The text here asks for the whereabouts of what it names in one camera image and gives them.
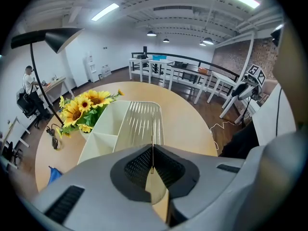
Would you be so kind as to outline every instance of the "black cable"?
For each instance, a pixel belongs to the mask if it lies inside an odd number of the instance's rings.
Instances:
[[[53,123],[53,124],[51,125],[51,128],[47,126],[46,132],[47,132],[49,135],[52,136],[52,139],[51,139],[51,145],[52,145],[52,147],[53,147],[54,149],[58,149],[58,140],[57,140],[57,138],[54,136],[54,129],[52,128],[53,125],[55,125],[55,126],[61,128],[59,125]]]
[[[243,115],[242,115],[242,119],[241,119],[241,122],[242,122],[242,128],[244,128],[244,127],[245,127],[245,123],[244,123],[244,116],[245,116],[245,114],[246,114],[246,111],[247,111],[247,109],[248,109],[248,106],[249,106],[250,101],[251,101],[251,98],[248,100],[247,107],[246,107],[246,109],[245,109],[245,111],[244,111],[244,113],[243,113]]]
[[[280,88],[279,97],[278,97],[277,118],[276,118],[276,137],[278,135],[278,117],[279,117],[279,106],[280,106],[281,91],[282,91],[282,88]]]

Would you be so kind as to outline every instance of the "brick wall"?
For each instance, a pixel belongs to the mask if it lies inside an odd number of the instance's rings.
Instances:
[[[215,49],[212,63],[227,68],[240,75],[246,61],[249,44],[250,40],[247,40]],[[271,38],[255,39],[247,68],[252,64],[258,65],[263,69],[267,79],[275,79],[272,71],[276,60],[277,48],[272,43]],[[231,77],[231,75],[224,71],[217,72],[221,72],[222,74]],[[244,106],[240,101],[236,101],[234,104],[239,112],[244,109]]]

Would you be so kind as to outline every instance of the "desk lamp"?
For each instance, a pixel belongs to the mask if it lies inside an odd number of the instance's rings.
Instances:
[[[63,125],[63,121],[60,119],[60,117],[57,115],[55,110],[53,109],[51,103],[49,102],[46,93],[44,92],[44,89],[40,83],[39,75],[37,72],[37,68],[35,66],[34,62],[34,56],[33,56],[33,47],[32,44],[40,41],[46,41],[46,43],[52,48],[56,54],[61,52],[70,42],[72,42],[81,32],[83,28],[54,28],[54,29],[46,29],[46,30],[40,30],[40,31],[33,31],[29,33],[24,33],[18,36],[15,36],[12,38],[11,41],[11,48],[15,49],[17,47],[30,44],[30,54],[31,54],[31,61],[34,69],[35,76],[38,81],[38,85],[40,90],[42,91],[42,94],[49,106],[49,108],[52,110],[54,115],[57,117],[57,119],[61,122]]]

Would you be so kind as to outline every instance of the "flower bouquet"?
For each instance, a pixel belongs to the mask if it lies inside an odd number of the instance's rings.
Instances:
[[[81,130],[84,133],[90,133],[100,118],[104,109],[112,102],[116,101],[118,96],[124,93],[119,89],[117,94],[111,95],[108,91],[96,92],[89,90],[77,96],[75,99],[64,100],[60,97],[61,114],[64,119],[62,128],[57,128],[57,132],[62,138],[63,135],[71,137],[71,132]]]

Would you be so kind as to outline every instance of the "lamp pole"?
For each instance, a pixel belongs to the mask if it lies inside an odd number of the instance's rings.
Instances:
[[[48,107],[51,109],[51,111],[53,112],[53,114],[57,117],[57,119],[61,122],[62,126],[63,126],[63,121],[60,119],[60,117],[57,115],[57,113],[55,112],[55,110],[53,109],[51,103],[49,102],[47,96],[46,96],[46,93],[44,92],[44,89],[42,87],[42,84],[40,83],[40,80],[39,80],[39,75],[38,75],[38,72],[37,72],[37,68],[35,66],[35,62],[34,62],[34,56],[33,56],[33,46],[32,46],[32,43],[30,43],[30,54],[31,54],[31,61],[32,61],[32,65],[33,65],[33,69],[34,69],[34,73],[35,73],[35,77],[37,78],[37,81],[38,81],[38,86],[48,104]]]

